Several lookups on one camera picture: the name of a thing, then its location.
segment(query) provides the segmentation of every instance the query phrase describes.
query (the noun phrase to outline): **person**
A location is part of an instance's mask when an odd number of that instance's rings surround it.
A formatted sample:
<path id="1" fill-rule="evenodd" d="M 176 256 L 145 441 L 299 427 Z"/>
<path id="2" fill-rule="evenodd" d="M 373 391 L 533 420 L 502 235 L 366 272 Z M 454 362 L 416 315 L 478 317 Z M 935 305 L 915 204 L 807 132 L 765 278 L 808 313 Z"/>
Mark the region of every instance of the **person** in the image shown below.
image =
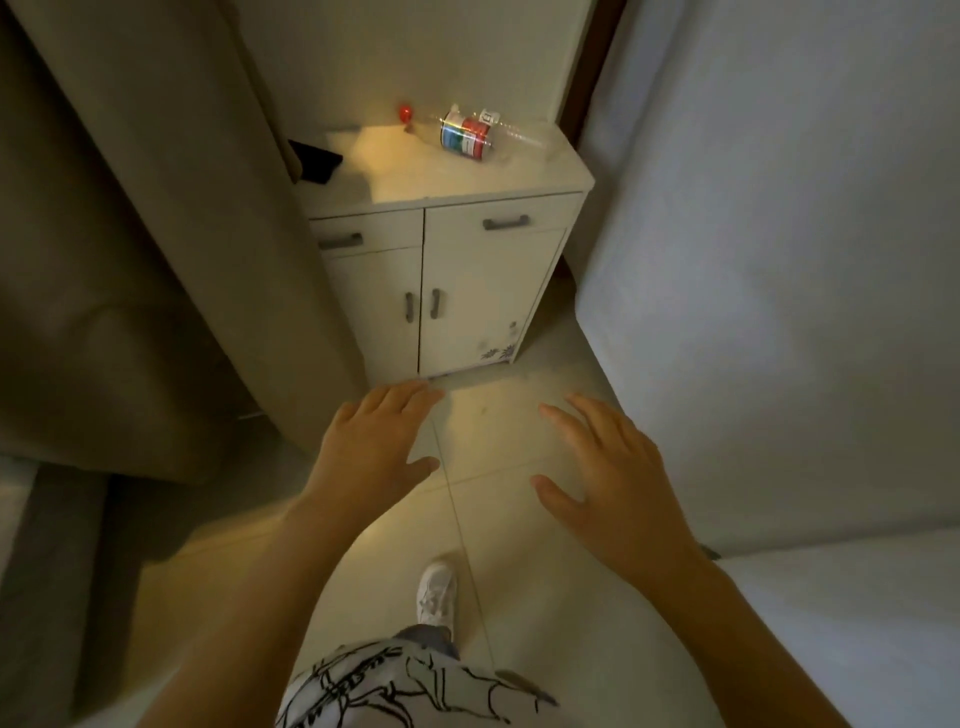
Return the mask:
<path id="1" fill-rule="evenodd" d="M 424 574 L 418 625 L 392 640 L 349 645 L 288 678 L 327 579 L 361 532 L 440 463 L 407 463 L 431 408 L 425 382 L 377 387 L 336 413 L 306 486 L 223 618 L 187 657 L 139 725 L 576 725 L 518 677 L 458 661 L 455 574 Z M 544 475 L 543 507 L 660 612 L 706 678 L 722 718 L 741 726 L 847 726 L 693 538 L 657 446 L 597 400 L 546 404 L 541 415 L 579 465 L 586 497 Z"/>

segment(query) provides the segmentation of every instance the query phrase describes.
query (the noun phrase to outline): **curtain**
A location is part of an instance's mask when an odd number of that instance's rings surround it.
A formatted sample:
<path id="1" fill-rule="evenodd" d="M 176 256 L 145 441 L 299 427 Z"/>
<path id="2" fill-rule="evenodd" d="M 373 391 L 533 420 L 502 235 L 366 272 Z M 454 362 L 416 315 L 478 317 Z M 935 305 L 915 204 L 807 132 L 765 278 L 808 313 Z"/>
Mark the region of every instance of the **curtain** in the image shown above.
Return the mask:
<path id="1" fill-rule="evenodd" d="M 249 397 L 318 447 L 363 362 L 223 9 L 7 5 L 0 451 L 200 482 Z"/>

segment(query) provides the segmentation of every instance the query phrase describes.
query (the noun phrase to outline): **drawer handle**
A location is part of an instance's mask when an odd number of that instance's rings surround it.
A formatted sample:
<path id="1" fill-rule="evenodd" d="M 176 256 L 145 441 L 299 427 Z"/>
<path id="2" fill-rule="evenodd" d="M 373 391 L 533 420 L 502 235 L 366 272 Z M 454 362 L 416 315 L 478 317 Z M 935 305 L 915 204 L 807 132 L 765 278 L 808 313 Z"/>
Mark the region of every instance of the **drawer handle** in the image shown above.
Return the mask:
<path id="1" fill-rule="evenodd" d="M 528 225 L 530 225 L 530 215 L 520 215 L 515 220 L 506 220 L 502 223 L 498 223 L 489 217 L 483 221 L 485 231 L 504 231 L 510 228 L 525 228 Z"/>
<path id="2" fill-rule="evenodd" d="M 340 248 L 356 248 L 363 245 L 363 233 L 355 232 L 349 237 L 341 237 L 337 240 L 318 240 L 317 245 L 322 251 L 335 251 Z"/>

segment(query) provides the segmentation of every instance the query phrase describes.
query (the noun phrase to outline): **white cabinet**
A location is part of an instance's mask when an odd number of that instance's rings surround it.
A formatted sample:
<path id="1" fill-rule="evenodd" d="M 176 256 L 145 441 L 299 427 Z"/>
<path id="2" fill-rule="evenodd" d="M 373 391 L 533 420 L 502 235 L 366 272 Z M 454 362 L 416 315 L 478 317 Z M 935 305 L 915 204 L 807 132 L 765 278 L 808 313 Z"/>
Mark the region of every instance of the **white cabinet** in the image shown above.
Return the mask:
<path id="1" fill-rule="evenodd" d="M 512 361 L 593 178 L 556 128 L 546 158 L 490 163 L 402 128 L 316 139 L 345 160 L 297 196 L 370 384 Z"/>
<path id="2" fill-rule="evenodd" d="M 420 248 L 324 260 L 371 386 L 417 378 Z"/>

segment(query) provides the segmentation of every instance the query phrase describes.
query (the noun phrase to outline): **plastic bottle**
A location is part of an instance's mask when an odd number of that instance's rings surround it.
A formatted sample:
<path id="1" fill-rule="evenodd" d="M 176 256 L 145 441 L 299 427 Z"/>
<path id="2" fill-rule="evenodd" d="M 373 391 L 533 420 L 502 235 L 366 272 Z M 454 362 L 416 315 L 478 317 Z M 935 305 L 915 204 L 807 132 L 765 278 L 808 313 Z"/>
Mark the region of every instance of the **plastic bottle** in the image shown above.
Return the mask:
<path id="1" fill-rule="evenodd" d="M 427 144 L 478 161 L 504 159 L 516 152 L 545 155 L 548 151 L 544 130 L 505 124 L 500 114 L 486 109 L 464 113 L 454 104 L 446 113 L 415 113 L 412 107 L 403 105 L 399 117 L 408 132 Z"/>

